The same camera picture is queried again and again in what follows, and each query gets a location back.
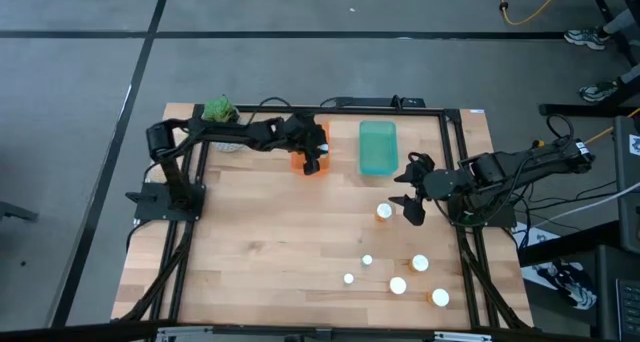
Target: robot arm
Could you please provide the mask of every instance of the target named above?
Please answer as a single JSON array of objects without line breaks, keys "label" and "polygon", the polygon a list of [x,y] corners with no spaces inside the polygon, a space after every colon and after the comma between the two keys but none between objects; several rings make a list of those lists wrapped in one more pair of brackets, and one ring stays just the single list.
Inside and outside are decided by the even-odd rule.
[{"label": "robot arm", "polygon": [[[175,128],[187,133],[178,145],[173,137]],[[328,153],[325,131],[314,122],[313,115],[293,114],[286,121],[276,117],[246,125],[209,122],[198,117],[156,123],[147,129],[149,155],[160,164],[167,178],[171,210],[189,211],[194,207],[189,179],[178,168],[176,159],[184,155],[189,146],[204,141],[243,144],[262,152],[283,149],[304,153],[306,175],[318,172],[318,159]]]},{"label": "robot arm", "polygon": [[477,155],[458,162],[457,170],[434,170],[428,155],[412,152],[405,173],[395,181],[410,183],[415,197],[389,200],[404,206],[404,216],[416,226],[424,222],[423,199],[454,205],[456,211],[448,216],[452,224],[492,226],[514,190],[552,174],[586,173],[593,160],[584,143],[569,137],[515,153]]}]

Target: floor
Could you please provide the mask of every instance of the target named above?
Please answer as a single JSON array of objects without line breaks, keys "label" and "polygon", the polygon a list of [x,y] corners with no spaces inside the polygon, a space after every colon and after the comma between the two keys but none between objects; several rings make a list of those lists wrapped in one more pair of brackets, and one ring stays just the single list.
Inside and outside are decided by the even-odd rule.
[{"label": "floor", "polygon": [[[510,17],[520,20],[545,0],[508,1]],[[606,1],[614,14],[624,8],[622,0]],[[142,38],[2,34],[147,31],[156,2],[0,0],[0,134],[6,136],[0,142],[0,200],[40,213],[34,224],[12,219],[0,224],[0,330],[48,324],[107,157],[117,162],[105,185],[108,193],[69,324],[108,321],[134,211],[124,193],[140,188],[148,163],[144,130],[161,118],[167,102],[205,102],[223,93],[241,104],[272,95],[309,105],[334,95],[415,96],[433,107],[484,109],[495,149],[513,151],[553,137],[537,113],[539,103],[580,104],[575,93],[580,86],[629,68],[615,48],[594,52],[561,39],[157,39],[148,61],[138,63],[149,40],[143,45]],[[555,0],[522,27],[504,23],[497,0],[167,0],[157,28],[559,32],[601,23],[594,0]],[[139,90],[135,83],[130,90],[140,77]],[[123,123],[124,101],[133,106],[124,140],[119,151],[112,149],[119,153],[107,155],[114,128]],[[572,121],[583,138],[611,124]],[[592,150],[598,156],[593,172],[547,178],[536,184],[535,196],[573,196],[613,180],[611,142],[603,139]],[[615,207],[606,205],[563,223],[585,228],[615,214]],[[585,333],[585,326],[532,308],[538,327]]]}]

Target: person's foot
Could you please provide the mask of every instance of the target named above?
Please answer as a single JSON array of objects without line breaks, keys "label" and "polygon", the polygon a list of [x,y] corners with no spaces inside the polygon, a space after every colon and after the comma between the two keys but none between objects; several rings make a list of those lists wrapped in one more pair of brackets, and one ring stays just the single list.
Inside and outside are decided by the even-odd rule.
[{"label": "person's foot", "polygon": [[577,46],[584,46],[591,48],[592,50],[602,51],[605,47],[604,43],[610,36],[602,37],[598,35],[598,29],[586,29],[586,30],[568,30],[564,33],[564,39],[567,42]]},{"label": "person's foot", "polygon": [[580,88],[578,94],[589,103],[598,103],[614,94],[618,88],[620,88],[620,85],[617,81],[600,82],[593,86]]}]

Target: teal container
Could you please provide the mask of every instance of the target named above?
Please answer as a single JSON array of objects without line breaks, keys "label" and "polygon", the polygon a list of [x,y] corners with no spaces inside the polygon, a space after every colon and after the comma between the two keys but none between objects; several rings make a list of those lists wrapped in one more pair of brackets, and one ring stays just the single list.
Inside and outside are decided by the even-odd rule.
[{"label": "teal container", "polygon": [[397,169],[396,124],[389,121],[360,122],[360,173],[391,176]]}]

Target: butcher block tabletop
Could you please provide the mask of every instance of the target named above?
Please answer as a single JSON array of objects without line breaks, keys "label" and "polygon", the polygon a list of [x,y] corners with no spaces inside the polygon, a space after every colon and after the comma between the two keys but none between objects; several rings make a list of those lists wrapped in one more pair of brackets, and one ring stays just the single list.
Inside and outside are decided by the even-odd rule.
[{"label": "butcher block tabletop", "polygon": [[[164,118],[189,118],[193,104],[168,104]],[[492,151],[484,113],[461,110],[470,156]],[[258,114],[256,121],[277,116]],[[438,119],[425,116],[316,115],[329,124],[330,168],[322,176],[301,176],[285,151],[248,148],[207,156],[203,214],[195,224],[184,281],[179,322],[262,326],[327,326],[391,329],[467,329],[470,327],[454,229],[431,202],[425,223],[415,227],[394,207],[387,222],[374,212],[390,196],[413,194],[393,177],[360,175],[359,124],[393,121],[398,141],[397,176],[407,154],[428,153],[444,168]],[[450,128],[454,157],[455,133]],[[179,142],[184,133],[176,132]],[[192,174],[198,151],[194,148]],[[162,181],[154,169],[152,181]],[[155,221],[133,236],[112,316],[128,312],[158,273],[168,222]],[[500,229],[484,230],[491,277],[507,303],[532,323],[513,241]],[[373,263],[363,267],[361,257]],[[416,254],[429,259],[426,272],[412,272]],[[343,276],[355,281],[346,285]],[[389,280],[407,282],[403,295],[389,291]],[[168,315],[173,281],[165,289],[161,317]],[[443,288],[448,306],[426,297]],[[475,288],[481,321],[487,324],[482,288]]]}]

